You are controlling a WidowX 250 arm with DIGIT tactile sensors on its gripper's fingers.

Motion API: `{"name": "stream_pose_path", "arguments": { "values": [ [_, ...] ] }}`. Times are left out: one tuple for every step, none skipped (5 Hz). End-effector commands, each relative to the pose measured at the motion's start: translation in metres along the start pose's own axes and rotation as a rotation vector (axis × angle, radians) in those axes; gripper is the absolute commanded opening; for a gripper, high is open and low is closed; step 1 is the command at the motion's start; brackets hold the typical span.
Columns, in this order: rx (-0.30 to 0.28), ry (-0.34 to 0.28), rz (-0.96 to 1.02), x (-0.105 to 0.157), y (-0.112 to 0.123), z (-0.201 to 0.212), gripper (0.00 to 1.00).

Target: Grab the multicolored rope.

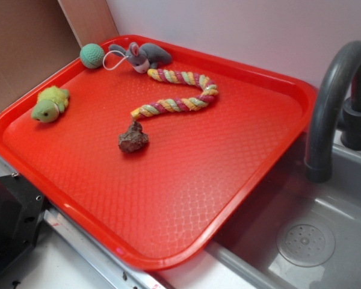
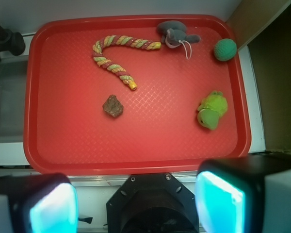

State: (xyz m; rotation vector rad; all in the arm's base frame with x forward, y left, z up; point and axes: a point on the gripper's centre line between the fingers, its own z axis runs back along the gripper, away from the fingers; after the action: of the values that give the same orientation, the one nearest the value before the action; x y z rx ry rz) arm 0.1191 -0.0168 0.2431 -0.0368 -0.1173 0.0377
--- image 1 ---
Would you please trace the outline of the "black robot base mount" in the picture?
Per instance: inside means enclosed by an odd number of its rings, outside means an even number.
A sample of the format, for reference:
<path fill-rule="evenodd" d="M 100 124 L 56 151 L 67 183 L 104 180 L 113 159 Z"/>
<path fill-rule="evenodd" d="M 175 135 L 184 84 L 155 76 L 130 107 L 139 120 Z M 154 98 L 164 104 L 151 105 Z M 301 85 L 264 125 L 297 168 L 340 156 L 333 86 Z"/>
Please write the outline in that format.
<path fill-rule="evenodd" d="M 35 248 L 45 206 L 26 178 L 0 176 L 0 277 Z"/>

